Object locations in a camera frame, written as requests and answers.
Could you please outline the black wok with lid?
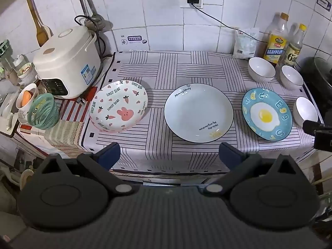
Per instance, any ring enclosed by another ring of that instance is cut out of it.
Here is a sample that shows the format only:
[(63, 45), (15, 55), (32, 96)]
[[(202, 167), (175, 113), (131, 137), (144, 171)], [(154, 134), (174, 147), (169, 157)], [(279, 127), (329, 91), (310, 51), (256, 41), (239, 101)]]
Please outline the black wok with lid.
[(321, 57), (307, 57), (300, 65), (306, 83), (326, 125), (331, 126), (331, 64)]

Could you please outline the right wall sticker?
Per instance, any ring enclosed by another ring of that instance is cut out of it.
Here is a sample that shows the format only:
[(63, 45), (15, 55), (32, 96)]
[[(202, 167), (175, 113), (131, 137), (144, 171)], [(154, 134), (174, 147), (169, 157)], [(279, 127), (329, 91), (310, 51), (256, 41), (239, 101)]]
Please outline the right wall sticker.
[(326, 11), (331, 10), (331, 3), (328, 0), (317, 0), (316, 2), (319, 6), (321, 6), (322, 8), (324, 8)]

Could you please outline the white cup with egg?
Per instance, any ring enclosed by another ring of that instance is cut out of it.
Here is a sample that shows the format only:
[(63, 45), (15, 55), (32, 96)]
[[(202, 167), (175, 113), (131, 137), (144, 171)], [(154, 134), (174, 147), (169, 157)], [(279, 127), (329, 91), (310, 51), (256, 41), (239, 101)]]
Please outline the white cup with egg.
[(27, 124), (27, 117), (30, 107), (39, 95), (37, 85), (32, 83), (27, 85), (18, 95), (16, 100), (16, 108), (18, 109), (18, 121), (21, 124)]

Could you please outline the blue wall sticker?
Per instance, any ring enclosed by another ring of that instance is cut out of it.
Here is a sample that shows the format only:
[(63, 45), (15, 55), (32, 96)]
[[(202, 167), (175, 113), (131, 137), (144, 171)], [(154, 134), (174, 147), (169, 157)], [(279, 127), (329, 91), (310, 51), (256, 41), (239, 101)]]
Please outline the blue wall sticker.
[(132, 44), (132, 43), (146, 44), (147, 40), (144, 39), (144, 38), (142, 38), (141, 35), (129, 35), (127, 37), (125, 37), (124, 35), (122, 35), (121, 43), (123, 45), (125, 45), (125, 44)]

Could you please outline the hanging metal ladle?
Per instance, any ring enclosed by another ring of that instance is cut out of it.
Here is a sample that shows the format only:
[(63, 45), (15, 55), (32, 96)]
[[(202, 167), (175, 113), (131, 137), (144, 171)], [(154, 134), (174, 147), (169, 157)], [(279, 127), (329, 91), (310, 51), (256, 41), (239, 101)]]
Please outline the hanging metal ladle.
[(111, 30), (111, 23), (102, 15), (97, 13), (97, 9), (92, 0), (78, 0), (83, 11), (82, 16), (78, 16), (79, 25), (86, 26), (89, 30), (106, 32)]

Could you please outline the small white jar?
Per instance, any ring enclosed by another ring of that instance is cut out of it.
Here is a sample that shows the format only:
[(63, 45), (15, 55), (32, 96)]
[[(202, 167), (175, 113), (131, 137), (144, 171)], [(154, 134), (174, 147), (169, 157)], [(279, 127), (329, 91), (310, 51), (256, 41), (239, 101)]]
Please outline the small white jar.
[(27, 86), (35, 81), (37, 72), (34, 64), (29, 62), (24, 55), (18, 55), (13, 61), (15, 71), (18, 76), (18, 84), (20, 86)]

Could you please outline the wooden spatula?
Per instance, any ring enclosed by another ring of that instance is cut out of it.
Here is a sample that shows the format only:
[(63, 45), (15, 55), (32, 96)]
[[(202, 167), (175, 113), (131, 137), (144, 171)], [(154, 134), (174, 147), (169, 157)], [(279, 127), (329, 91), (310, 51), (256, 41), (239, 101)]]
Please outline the wooden spatula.
[(36, 10), (34, 0), (26, 1), (35, 24), (37, 43), (40, 47), (42, 47), (51, 38), (52, 32), (48, 26), (42, 23), (41, 18)]

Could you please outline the white vinegar bottle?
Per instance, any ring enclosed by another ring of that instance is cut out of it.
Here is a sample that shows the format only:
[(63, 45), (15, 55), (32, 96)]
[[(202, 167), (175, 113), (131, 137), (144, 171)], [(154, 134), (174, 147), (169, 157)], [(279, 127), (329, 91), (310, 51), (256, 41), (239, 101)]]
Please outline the white vinegar bottle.
[(299, 25), (298, 31), (288, 44), (285, 55), (281, 60), (282, 65), (293, 66), (300, 54), (303, 47), (303, 40), (306, 33), (307, 27), (304, 24)]

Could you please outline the blue fried egg plate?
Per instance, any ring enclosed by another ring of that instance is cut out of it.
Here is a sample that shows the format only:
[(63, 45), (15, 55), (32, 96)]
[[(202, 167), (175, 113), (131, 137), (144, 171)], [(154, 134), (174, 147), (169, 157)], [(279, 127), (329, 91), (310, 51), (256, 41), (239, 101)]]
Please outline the blue fried egg plate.
[(275, 92), (250, 89), (244, 94), (241, 107), (245, 121), (259, 137), (278, 142), (290, 134), (293, 126), (290, 108)]

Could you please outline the large white ribbed bowl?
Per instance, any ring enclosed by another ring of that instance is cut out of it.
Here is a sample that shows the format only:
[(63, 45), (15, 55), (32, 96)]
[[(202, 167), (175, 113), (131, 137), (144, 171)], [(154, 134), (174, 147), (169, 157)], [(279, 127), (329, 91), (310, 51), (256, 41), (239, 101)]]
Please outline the large white ribbed bowl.
[(249, 75), (257, 83), (267, 83), (276, 76), (276, 70), (271, 63), (259, 57), (252, 57), (248, 61)]

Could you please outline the striped patterned table mat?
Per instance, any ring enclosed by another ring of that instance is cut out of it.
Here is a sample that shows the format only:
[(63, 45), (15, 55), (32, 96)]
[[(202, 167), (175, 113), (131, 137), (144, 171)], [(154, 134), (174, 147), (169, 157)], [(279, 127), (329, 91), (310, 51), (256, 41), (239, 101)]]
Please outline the striped patterned table mat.
[(247, 62), (209, 52), (119, 52), (105, 63), (90, 99), (80, 144), (97, 152), (120, 145), (117, 171), (217, 173), (222, 142), (243, 152), (301, 162), (314, 153), (314, 138), (293, 119), (293, 104), (308, 90), (287, 90), (277, 79), (262, 85), (281, 97), (278, 111), (291, 129), (262, 138), (243, 115), (244, 94), (259, 83)]

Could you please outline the pink bunny carrot plate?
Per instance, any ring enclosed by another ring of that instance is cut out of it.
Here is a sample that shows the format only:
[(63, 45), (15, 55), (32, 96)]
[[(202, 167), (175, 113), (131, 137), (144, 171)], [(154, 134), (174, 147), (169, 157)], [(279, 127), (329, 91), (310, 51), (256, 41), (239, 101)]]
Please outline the pink bunny carrot plate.
[(100, 131), (121, 132), (139, 122), (148, 106), (145, 88), (132, 80), (118, 80), (94, 96), (89, 118)]

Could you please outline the white rice cooker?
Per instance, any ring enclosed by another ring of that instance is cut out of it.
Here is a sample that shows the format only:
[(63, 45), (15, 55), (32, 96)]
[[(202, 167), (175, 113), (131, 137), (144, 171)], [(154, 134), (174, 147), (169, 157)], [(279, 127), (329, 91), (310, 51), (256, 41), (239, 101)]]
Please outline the white rice cooker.
[(75, 26), (52, 36), (35, 53), (33, 64), (48, 92), (73, 99), (89, 88), (101, 67), (96, 41), (95, 32)]

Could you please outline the white black-rimmed plate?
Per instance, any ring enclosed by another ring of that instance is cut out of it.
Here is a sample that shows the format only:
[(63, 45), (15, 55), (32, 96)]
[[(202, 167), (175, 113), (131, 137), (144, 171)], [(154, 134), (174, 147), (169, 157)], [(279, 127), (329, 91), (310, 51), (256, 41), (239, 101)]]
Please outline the white black-rimmed plate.
[(209, 143), (224, 136), (233, 123), (227, 96), (207, 84), (186, 84), (174, 90), (164, 105), (169, 129), (182, 140)]

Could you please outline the white salt bag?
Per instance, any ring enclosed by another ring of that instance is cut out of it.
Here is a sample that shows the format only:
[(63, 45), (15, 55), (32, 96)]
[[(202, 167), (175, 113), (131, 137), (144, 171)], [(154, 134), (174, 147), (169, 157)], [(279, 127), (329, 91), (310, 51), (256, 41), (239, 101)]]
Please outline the white salt bag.
[(233, 57), (235, 59), (251, 59), (254, 57), (257, 48), (259, 29), (244, 29), (243, 32), (235, 30), (234, 33), (235, 43), (233, 48)]

